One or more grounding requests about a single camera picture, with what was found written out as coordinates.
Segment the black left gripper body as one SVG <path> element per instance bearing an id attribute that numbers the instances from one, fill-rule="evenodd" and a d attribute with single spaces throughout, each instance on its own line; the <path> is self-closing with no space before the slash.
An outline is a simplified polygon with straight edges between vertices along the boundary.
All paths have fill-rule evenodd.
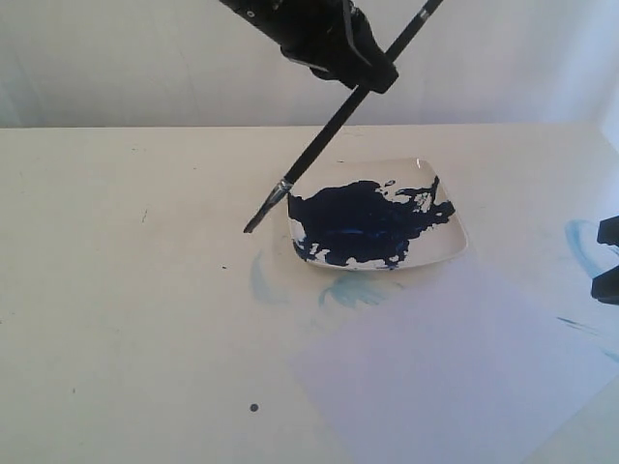
<path id="1" fill-rule="evenodd" d="M 361 53 L 355 22 L 361 11 L 351 1 L 243 1 L 223 3 L 276 43 L 288 60 L 326 80 L 359 80 Z"/>

